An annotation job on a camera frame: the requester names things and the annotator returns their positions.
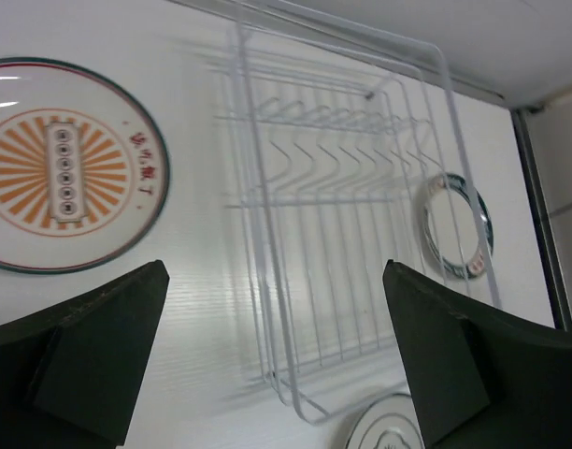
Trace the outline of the orange sunburst pattern plate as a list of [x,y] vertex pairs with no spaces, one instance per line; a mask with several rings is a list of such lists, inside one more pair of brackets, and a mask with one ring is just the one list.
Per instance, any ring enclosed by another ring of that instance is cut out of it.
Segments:
[[48,58],[0,58],[0,268],[95,268],[153,229],[171,182],[158,124],[119,84]]

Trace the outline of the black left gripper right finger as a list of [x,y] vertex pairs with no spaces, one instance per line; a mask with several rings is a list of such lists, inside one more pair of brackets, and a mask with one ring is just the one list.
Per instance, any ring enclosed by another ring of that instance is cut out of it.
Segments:
[[400,262],[382,282],[428,448],[572,448],[572,333]]

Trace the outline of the white plate with cloud outline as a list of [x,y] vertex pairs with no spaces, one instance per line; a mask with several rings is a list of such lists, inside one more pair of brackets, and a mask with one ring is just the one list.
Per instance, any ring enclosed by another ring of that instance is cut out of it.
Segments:
[[372,403],[356,420],[345,448],[424,448],[411,395],[395,393]]

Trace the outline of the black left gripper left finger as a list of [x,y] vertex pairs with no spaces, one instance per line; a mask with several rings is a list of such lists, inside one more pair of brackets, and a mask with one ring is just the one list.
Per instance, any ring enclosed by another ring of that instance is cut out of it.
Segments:
[[168,285],[155,260],[0,325],[0,446],[124,445]]

